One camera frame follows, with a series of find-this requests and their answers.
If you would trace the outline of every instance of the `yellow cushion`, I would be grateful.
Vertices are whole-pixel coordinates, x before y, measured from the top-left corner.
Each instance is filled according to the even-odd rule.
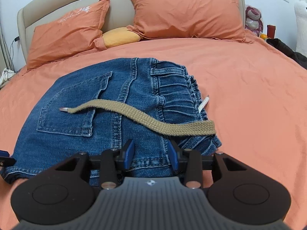
[[[126,27],[119,27],[105,32],[102,35],[106,48],[116,47],[132,42],[138,42],[141,37]]]

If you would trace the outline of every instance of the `stuffed toy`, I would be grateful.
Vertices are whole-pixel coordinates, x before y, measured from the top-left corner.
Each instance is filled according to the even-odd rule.
[[[261,21],[260,10],[252,6],[247,6],[245,14],[246,14],[245,28],[252,31],[259,37],[260,33],[263,32],[263,23]]]
[[[296,52],[307,56],[307,3],[300,0],[294,4],[297,24]]]

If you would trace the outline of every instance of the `plastic bag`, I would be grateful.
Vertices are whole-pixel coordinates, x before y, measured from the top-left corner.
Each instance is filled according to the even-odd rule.
[[[245,28],[255,33],[258,37],[263,32],[263,22],[261,20],[261,11],[250,5],[245,5]]]

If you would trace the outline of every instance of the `denim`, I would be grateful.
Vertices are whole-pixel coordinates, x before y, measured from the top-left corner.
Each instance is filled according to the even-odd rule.
[[[165,123],[207,120],[198,112],[201,94],[184,66],[154,58],[119,58],[67,74],[52,85],[24,123],[13,153],[16,164],[1,175],[8,183],[27,178],[86,151],[98,155],[121,148],[132,138],[135,155],[126,175],[172,176],[167,156],[168,136],[157,134],[118,113],[89,108],[76,114],[59,111],[92,99],[120,101]],[[221,142],[216,135],[174,137],[179,147],[212,154]],[[96,185],[98,170],[91,172]]]

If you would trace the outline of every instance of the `orange pillow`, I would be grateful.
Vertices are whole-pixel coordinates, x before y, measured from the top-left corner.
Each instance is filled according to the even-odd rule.
[[[131,31],[145,38],[218,38],[246,42],[239,0],[132,0]]]
[[[70,11],[60,19],[35,27],[27,69],[87,50],[105,50],[100,29],[109,6],[110,0],[99,0],[88,7]]]

